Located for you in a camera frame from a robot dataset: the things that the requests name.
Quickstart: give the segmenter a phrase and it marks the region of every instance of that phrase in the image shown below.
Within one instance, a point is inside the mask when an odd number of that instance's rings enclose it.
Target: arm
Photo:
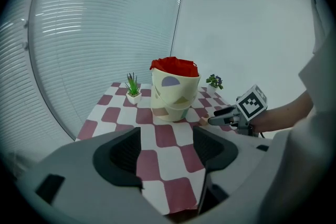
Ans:
[[[305,91],[289,104],[276,109],[266,110],[251,120],[254,132],[271,132],[293,127],[305,118],[313,107],[313,103]]]

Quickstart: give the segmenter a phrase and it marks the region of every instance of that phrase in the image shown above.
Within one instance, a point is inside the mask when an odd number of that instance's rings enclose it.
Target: green plant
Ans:
[[[215,76],[215,74],[212,74],[210,77],[206,79],[206,83],[210,83],[210,85],[214,88],[220,88],[223,89],[222,86],[222,79],[219,76]]]
[[[126,88],[128,89],[128,93],[130,96],[135,97],[136,95],[139,94],[139,87],[138,87],[138,76],[135,77],[134,79],[134,73],[133,76],[131,75],[131,73],[129,73],[129,75],[127,74],[127,80],[129,83],[129,86],[126,84]]]

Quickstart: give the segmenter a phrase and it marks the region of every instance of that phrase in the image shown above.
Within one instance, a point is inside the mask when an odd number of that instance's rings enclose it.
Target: small potted plant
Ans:
[[[138,76],[134,77],[134,73],[133,76],[131,74],[127,75],[129,86],[126,84],[126,88],[128,89],[126,96],[131,104],[137,104],[141,100],[141,92],[139,92],[137,79]]]
[[[222,86],[222,79],[219,76],[215,76],[212,74],[209,78],[206,79],[206,83],[209,83],[208,87],[206,88],[206,92],[213,96],[216,92],[217,88],[223,89]]]

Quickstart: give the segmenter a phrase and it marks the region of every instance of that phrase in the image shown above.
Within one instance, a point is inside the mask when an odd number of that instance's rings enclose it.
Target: checkered tablecloth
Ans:
[[[192,128],[199,125],[201,117],[212,115],[227,103],[217,93],[210,97],[205,87],[199,87],[186,118],[166,122],[152,114],[151,85],[139,86],[142,98],[133,105],[126,97],[125,83],[113,83],[93,108],[76,141],[141,127],[142,151],[136,171],[143,180],[143,196],[163,215],[196,209],[205,169],[193,147]],[[235,133],[230,126],[220,128]]]

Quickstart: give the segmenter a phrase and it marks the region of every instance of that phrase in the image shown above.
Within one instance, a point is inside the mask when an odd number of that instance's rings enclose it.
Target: purple shape on pot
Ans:
[[[174,86],[174,85],[179,85],[179,84],[180,82],[178,81],[177,78],[168,76],[162,80],[161,86],[166,87],[166,86]]]

